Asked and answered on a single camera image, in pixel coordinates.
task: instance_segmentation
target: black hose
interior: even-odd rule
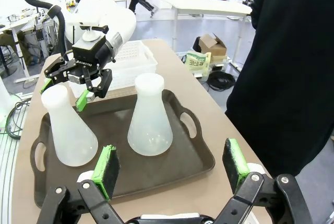
[[[227,74],[222,71],[215,71],[209,75],[207,84],[212,90],[222,92],[233,87],[235,79],[231,74]]]
[[[53,6],[50,3],[43,2],[43,1],[37,1],[37,0],[25,0],[29,5],[35,6],[35,7],[41,7],[50,10]],[[59,25],[58,25],[58,42],[59,42],[59,50],[62,56],[65,55],[66,47],[65,47],[65,18],[63,13],[60,11],[56,14]]]

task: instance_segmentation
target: black clothing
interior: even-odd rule
[[[334,127],[334,2],[254,0],[252,8],[256,34],[226,115],[272,176],[297,175]]]
[[[143,7],[145,7],[149,11],[152,11],[154,9],[154,7],[150,3],[148,3],[146,0],[131,0],[130,5],[129,5],[129,9],[131,11],[135,12],[136,5],[138,3],[141,4]]]

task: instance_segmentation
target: white plastic basket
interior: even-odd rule
[[[108,91],[134,86],[138,75],[155,73],[158,64],[152,52],[140,40],[126,42],[115,59],[115,63],[107,63],[104,68],[111,69],[113,75]],[[92,81],[94,86],[100,82],[101,78]],[[79,98],[87,89],[85,84],[69,82],[69,86],[76,98]]]

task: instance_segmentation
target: white robotic arm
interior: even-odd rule
[[[47,68],[45,74],[52,79],[53,84],[67,80],[86,84],[88,91],[103,98],[111,82],[111,77],[104,79],[103,76],[106,77],[108,72],[103,68],[133,34],[136,26],[133,12],[118,6],[113,0],[81,0],[75,13],[70,13],[62,0],[26,1],[50,10],[48,14],[52,18],[57,16],[54,19],[59,24],[59,35],[63,38],[66,35],[74,44],[74,59],[65,62],[65,43],[63,38],[59,41],[63,46],[61,53],[64,58]],[[98,77],[102,79],[102,89],[91,85],[91,80]]]

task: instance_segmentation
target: white plastic flask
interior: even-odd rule
[[[71,167],[91,161],[98,150],[98,139],[71,107],[67,88],[55,85],[42,94],[49,112],[53,142],[58,159]]]
[[[164,79],[158,74],[141,74],[135,80],[137,103],[132,116],[128,142],[144,156],[165,152],[172,144],[173,132],[162,102]]]

